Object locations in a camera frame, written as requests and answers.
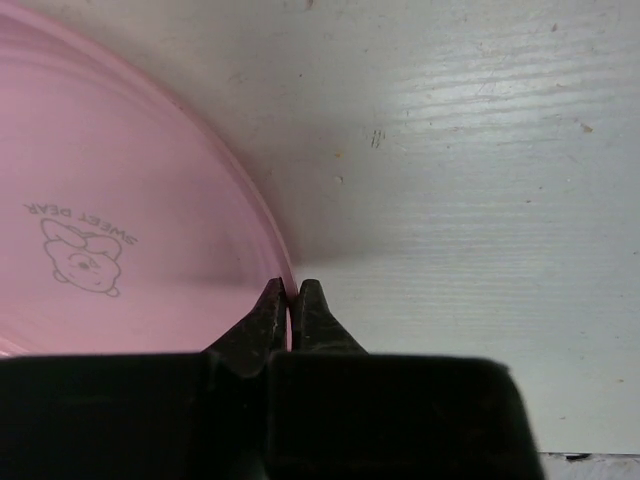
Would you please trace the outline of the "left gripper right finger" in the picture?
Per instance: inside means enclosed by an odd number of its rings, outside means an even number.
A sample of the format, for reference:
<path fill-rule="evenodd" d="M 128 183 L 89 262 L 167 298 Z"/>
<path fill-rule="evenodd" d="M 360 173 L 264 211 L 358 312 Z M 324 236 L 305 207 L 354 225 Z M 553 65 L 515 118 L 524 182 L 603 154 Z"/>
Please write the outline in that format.
<path fill-rule="evenodd" d="M 330 311 L 319 280 L 304 280 L 294 301 L 294 349 L 314 353 L 366 354 L 366 350 Z"/>

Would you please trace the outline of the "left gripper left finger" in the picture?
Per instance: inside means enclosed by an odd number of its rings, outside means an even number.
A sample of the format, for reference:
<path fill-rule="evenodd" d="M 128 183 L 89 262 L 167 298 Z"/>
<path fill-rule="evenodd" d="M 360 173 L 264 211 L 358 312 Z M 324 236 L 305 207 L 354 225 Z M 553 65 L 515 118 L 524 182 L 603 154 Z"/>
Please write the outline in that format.
<path fill-rule="evenodd" d="M 273 352 L 286 349 L 286 291 L 281 278 L 270 279 L 254 307 L 207 353 L 217 356 L 241 378 L 257 376 Z"/>

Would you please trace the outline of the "pink round plate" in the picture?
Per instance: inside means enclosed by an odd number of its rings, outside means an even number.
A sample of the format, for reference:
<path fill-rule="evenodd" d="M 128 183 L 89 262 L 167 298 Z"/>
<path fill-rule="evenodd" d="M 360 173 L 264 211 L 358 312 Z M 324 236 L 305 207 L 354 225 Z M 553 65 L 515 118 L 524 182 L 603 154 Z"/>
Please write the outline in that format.
<path fill-rule="evenodd" d="M 1 5 L 1 353 L 201 350 L 268 280 L 274 221 L 220 139 L 139 70 Z"/>

